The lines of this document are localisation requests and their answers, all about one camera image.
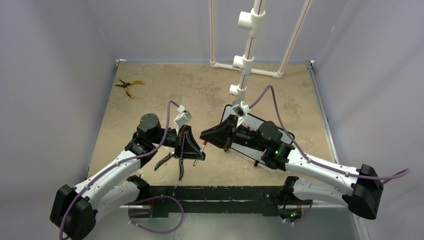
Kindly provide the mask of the small black-framed whiteboard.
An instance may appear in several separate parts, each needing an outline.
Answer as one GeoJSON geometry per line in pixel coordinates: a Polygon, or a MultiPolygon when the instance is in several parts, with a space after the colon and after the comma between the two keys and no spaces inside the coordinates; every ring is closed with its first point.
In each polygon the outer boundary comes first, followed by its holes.
{"type": "MultiPolygon", "coordinates": [[[[223,113],[222,113],[222,117],[221,117],[221,122],[224,122],[224,120],[226,120],[226,118],[229,115],[235,115],[236,113],[234,112],[234,110],[232,109],[232,106],[230,104],[227,104],[224,107],[223,113]]],[[[262,123],[264,123],[265,120],[263,120],[260,117],[257,117],[253,114],[248,114],[248,117],[246,118],[246,120],[242,123],[242,125],[245,128],[249,128],[251,130],[256,130],[262,123]]],[[[277,127],[278,131],[282,133],[281,136],[281,141],[287,144],[291,144],[292,141],[290,140],[289,136],[283,131],[283,129],[281,127],[277,127]]],[[[248,148],[246,146],[237,144],[237,143],[233,143],[231,145],[231,149],[239,152],[240,154],[252,159],[255,163],[254,165],[257,166],[258,164],[262,164],[262,165],[266,165],[266,163],[261,160],[262,155],[264,154],[262,151],[253,149],[253,148],[248,148]]]]}

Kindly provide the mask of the red and white marker pen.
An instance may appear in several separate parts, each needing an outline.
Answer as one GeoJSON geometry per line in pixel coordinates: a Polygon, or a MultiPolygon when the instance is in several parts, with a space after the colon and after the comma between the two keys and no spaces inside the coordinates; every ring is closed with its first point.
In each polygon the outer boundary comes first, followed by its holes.
{"type": "Polygon", "coordinates": [[[198,152],[198,154],[196,156],[196,159],[194,160],[194,162],[192,164],[194,167],[198,164],[199,161],[204,161],[205,160],[205,158],[206,158],[206,155],[204,153],[205,148],[206,148],[206,145],[205,144],[203,144],[200,147],[200,150],[199,150],[199,152],[198,152]]]}

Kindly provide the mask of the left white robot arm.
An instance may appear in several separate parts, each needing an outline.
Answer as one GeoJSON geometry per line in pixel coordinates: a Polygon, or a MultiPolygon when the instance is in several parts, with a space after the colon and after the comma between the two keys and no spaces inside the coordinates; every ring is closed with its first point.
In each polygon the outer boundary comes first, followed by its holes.
{"type": "Polygon", "coordinates": [[[203,161],[205,152],[194,139],[188,125],[191,114],[182,110],[174,119],[174,128],[161,126],[154,113],[143,115],[130,142],[107,166],[92,177],[71,187],[60,187],[55,195],[49,220],[59,228],[61,240],[82,240],[97,221],[113,209],[127,203],[151,202],[149,184],[134,175],[157,153],[160,147],[172,148],[169,157],[179,161],[203,161]]]}

